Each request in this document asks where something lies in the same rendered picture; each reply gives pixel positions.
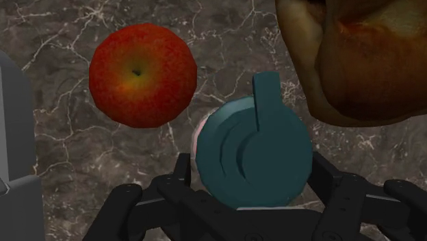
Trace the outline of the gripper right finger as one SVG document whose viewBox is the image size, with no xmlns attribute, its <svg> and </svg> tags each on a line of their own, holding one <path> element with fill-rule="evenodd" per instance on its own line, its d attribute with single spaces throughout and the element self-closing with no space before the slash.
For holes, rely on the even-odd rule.
<svg viewBox="0 0 427 241">
<path fill-rule="evenodd" d="M 325 204 L 312 241 L 373 241 L 360 233 L 363 223 L 390 241 L 427 241 L 427 191 L 410 181 L 376 186 L 315 152 L 308 184 Z"/>
</svg>

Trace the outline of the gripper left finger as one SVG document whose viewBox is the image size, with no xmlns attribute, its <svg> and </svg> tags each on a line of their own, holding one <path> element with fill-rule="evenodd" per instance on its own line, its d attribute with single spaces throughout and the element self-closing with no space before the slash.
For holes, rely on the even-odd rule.
<svg viewBox="0 0 427 241">
<path fill-rule="evenodd" d="M 190 156 L 182 153 L 174 172 L 155 177 L 148 188 L 116 186 L 82 241 L 144 241 L 155 228 L 170 241 L 234 241 L 234 211 L 207 192 L 191 189 L 190 178 Z"/>
</svg>

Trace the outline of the teal lidded pink bottle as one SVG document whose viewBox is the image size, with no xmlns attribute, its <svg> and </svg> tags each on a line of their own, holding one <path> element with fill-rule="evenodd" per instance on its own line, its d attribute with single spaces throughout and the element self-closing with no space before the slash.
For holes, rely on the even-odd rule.
<svg viewBox="0 0 427 241">
<path fill-rule="evenodd" d="M 211 114 L 196 143 L 209 193 L 232 208 L 282 207 L 303 191 L 312 169 L 307 127 L 284 105 L 277 72 L 253 76 L 253 95 Z"/>
</svg>

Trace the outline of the red apple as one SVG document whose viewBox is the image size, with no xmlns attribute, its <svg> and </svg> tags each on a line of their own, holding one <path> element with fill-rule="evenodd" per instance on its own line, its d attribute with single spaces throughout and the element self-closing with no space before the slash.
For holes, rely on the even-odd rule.
<svg viewBox="0 0 427 241">
<path fill-rule="evenodd" d="M 169 29 L 130 25 L 96 48 L 88 85 L 96 107 L 113 121 L 160 127 L 190 104 L 197 65 L 186 43 Z"/>
</svg>

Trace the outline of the brown yellow bowl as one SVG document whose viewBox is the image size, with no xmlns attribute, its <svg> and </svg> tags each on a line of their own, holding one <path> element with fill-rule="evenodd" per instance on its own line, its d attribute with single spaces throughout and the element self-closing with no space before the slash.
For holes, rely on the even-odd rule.
<svg viewBox="0 0 427 241">
<path fill-rule="evenodd" d="M 427 0 L 275 0 L 310 114 L 375 127 L 427 114 Z"/>
</svg>

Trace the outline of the grey box appliance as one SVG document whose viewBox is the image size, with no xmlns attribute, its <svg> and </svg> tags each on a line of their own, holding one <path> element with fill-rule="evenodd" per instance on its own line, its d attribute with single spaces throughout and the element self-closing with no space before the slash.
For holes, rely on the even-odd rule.
<svg viewBox="0 0 427 241">
<path fill-rule="evenodd" d="M 0 241 L 45 241 L 32 88 L 0 50 Z"/>
</svg>

